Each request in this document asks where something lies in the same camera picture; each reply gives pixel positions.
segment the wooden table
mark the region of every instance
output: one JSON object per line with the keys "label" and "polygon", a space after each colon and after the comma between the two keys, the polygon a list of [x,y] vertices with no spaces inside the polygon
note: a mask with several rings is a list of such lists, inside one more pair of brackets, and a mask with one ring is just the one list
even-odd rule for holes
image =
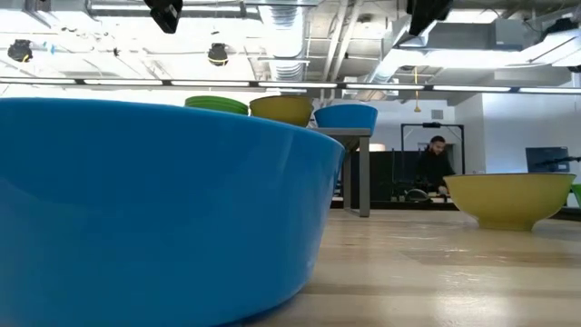
{"label": "wooden table", "polygon": [[252,327],[581,325],[581,223],[479,230],[458,212],[333,210],[310,282]]}

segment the yellow bowl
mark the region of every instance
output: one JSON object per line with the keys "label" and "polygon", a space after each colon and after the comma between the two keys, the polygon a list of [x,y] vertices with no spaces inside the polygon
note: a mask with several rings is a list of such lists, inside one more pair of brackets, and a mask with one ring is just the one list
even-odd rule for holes
{"label": "yellow bowl", "polygon": [[444,177],[457,208],[481,228],[530,231],[559,211],[575,179],[568,173],[499,173]]}
{"label": "yellow bowl", "polygon": [[253,116],[305,127],[309,124],[310,98],[297,95],[267,96],[251,101]]}

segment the man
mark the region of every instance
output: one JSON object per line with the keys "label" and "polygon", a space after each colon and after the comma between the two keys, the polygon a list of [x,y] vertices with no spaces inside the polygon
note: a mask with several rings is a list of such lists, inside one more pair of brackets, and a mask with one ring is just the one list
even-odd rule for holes
{"label": "man", "polygon": [[428,192],[438,190],[440,194],[447,194],[448,188],[444,176],[455,174],[446,153],[446,140],[442,136],[434,136],[429,145],[418,159],[416,176],[421,182],[428,182]]}

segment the computer screen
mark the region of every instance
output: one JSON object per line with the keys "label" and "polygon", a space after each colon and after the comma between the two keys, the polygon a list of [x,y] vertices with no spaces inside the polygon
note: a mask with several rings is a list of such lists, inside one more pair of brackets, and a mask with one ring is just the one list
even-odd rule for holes
{"label": "computer screen", "polygon": [[529,173],[569,173],[569,162],[551,163],[569,156],[566,146],[527,148]]}

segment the bowl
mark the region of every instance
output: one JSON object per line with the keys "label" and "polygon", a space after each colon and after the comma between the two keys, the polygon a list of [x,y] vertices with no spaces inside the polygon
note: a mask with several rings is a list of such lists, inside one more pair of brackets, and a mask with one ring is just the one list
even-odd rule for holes
{"label": "bowl", "polygon": [[0,317],[212,326],[275,307],[312,273],[343,152],[237,114],[0,99]]}
{"label": "bowl", "polygon": [[315,111],[320,128],[369,128],[375,130],[378,110],[364,104],[338,104]]}
{"label": "bowl", "polygon": [[192,96],[185,100],[185,106],[248,115],[248,106],[246,104],[221,96]]}
{"label": "bowl", "polygon": [[499,173],[444,177],[454,204],[481,228],[530,231],[566,203],[568,173]]}
{"label": "bowl", "polygon": [[571,191],[573,191],[573,194],[575,195],[575,198],[577,199],[577,204],[579,204],[579,207],[581,207],[581,184],[572,185]]}
{"label": "bowl", "polygon": [[227,104],[219,104],[213,102],[199,102],[196,104],[186,104],[186,107],[191,108],[198,108],[198,109],[209,109],[215,111],[221,111],[225,113],[233,113],[233,114],[244,114],[248,115],[248,109],[241,109],[239,107],[234,107]]}
{"label": "bowl", "polygon": [[251,101],[253,116],[305,127],[312,113],[310,98],[298,95],[274,95]]}

